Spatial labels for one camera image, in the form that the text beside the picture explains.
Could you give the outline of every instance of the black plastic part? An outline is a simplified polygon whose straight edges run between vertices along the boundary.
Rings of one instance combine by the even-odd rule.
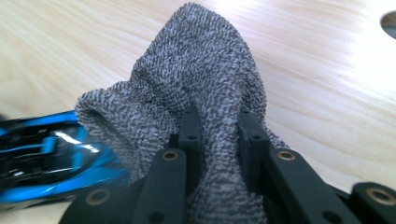
[[[187,155],[187,194],[199,183],[202,175],[203,151],[200,119],[196,107],[189,107],[184,112],[178,135],[178,148]]]
[[[242,177],[247,190],[263,194],[261,162],[270,150],[271,142],[254,114],[244,106],[239,116],[238,137]]]
[[[353,187],[350,209],[363,223],[396,223],[396,191],[376,183]]]
[[[149,168],[131,223],[186,223],[186,155],[159,151]]]
[[[360,223],[299,153],[285,148],[271,150],[265,168],[291,223]]]
[[[329,186],[329,188],[332,189],[332,191],[334,191],[334,193],[338,196],[338,198],[341,199],[341,201],[343,201],[344,203],[349,201],[349,196],[350,195],[348,193],[346,193],[346,192],[344,192],[344,191],[342,191],[342,190],[340,190],[338,188],[335,188],[335,187],[333,187],[331,185],[328,185],[328,186]]]
[[[269,224],[289,224],[290,216],[280,201],[273,201],[266,194],[262,197],[262,205]]]
[[[168,147],[178,148],[178,134],[171,134],[169,136]]]
[[[144,181],[142,178],[128,188],[99,185],[84,189],[66,209],[60,224],[130,223]],[[100,197],[106,196],[107,200],[102,203],[89,203],[92,199],[99,201]]]
[[[7,130],[8,132],[14,129],[23,128],[21,124],[24,119],[3,119],[0,118],[0,128]]]

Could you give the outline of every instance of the shiny blue object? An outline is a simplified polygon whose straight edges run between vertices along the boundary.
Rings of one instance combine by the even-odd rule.
[[[113,151],[78,124],[74,111],[0,122],[0,210],[23,208],[97,184],[130,178]]]

